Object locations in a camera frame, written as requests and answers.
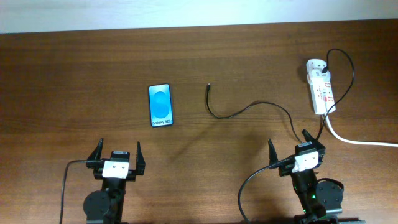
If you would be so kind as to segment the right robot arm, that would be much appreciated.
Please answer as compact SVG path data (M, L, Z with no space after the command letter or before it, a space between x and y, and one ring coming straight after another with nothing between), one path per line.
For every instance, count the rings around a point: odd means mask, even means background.
M295 153L279 160L271 140L269 146L269 165L277 168L279 176L290 176L294 192L297 194L303 215L295 217L296 223L338 223L338 215L343 212L344 185L330 178L318 179L315 169L323 162L326 148L303 130L305 142L295 146Z

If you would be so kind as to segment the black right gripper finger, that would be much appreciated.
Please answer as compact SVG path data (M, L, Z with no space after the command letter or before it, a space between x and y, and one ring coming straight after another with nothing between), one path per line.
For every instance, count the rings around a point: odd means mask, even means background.
M302 130L306 143L311 143L316 149L325 149L325 146L316 140L306 129Z
M269 168L275 169L278 165L278 157L271 139L268 139L268 147L269 147Z

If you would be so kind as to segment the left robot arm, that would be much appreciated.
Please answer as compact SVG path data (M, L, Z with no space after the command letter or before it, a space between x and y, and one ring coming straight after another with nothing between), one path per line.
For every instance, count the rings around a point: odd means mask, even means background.
M101 139L89 155L86 167L93 170L96 180L102 181L100 190L90 193L84 203L83 211L87 223L121 223L123 215L126 183L134 182L136 177L144 175L146 162L142 155L141 144L137 142L136 167L129 168L130 153L112 151L110 158L102 158L103 140Z

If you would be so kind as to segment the blue Galaxy smartphone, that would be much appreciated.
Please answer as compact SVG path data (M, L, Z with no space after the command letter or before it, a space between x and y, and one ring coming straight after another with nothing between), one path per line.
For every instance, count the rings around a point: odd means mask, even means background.
M172 95L168 83L149 87L149 103L150 124L153 128L173 125Z

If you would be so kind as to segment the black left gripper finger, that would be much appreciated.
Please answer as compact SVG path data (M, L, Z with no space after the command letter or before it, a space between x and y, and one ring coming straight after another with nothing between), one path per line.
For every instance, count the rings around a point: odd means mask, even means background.
M103 141L104 141L104 139L101 138L99 140L99 143L97 144L96 148L88 156L87 161L86 161L87 168L96 169L101 165L101 163L102 163L101 153L102 153L102 149L103 149Z
M141 144L138 141L136 149L136 169L135 169L136 175L144 175L145 168L146 168L146 162L141 151Z

